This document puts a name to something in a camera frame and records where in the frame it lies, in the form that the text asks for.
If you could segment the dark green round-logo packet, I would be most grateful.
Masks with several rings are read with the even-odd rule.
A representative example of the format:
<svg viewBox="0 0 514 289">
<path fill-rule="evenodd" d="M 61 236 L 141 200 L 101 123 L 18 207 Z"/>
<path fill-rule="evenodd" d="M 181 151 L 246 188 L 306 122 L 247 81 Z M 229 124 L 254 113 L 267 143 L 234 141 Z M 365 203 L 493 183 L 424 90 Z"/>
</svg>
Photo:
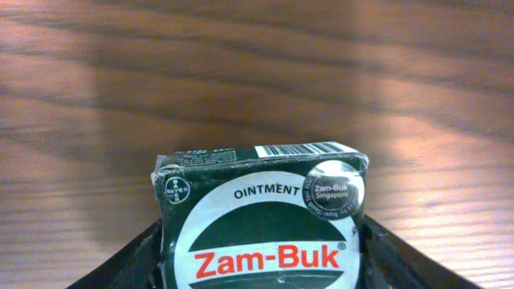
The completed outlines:
<svg viewBox="0 0 514 289">
<path fill-rule="evenodd" d="M 163 286 L 363 287 L 368 165 L 334 141 L 158 156 Z"/>
</svg>

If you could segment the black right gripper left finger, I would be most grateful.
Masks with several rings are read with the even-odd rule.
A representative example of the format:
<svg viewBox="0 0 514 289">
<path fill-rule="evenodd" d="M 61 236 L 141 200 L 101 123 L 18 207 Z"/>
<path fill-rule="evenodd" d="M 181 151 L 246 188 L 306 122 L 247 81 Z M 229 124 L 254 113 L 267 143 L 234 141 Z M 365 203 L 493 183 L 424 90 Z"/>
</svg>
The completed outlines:
<svg viewBox="0 0 514 289">
<path fill-rule="evenodd" d="M 67 289 L 162 289 L 158 263 L 162 224 L 158 219 L 129 244 Z"/>
</svg>

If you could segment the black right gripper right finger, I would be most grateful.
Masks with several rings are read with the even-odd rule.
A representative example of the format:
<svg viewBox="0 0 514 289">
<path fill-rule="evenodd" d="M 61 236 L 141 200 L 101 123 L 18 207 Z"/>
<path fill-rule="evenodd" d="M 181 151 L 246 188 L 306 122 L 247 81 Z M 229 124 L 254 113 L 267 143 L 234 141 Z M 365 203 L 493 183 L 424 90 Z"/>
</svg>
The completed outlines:
<svg viewBox="0 0 514 289">
<path fill-rule="evenodd" d="M 364 289 L 480 289 L 480 286 L 427 257 L 366 216 L 363 224 Z"/>
</svg>

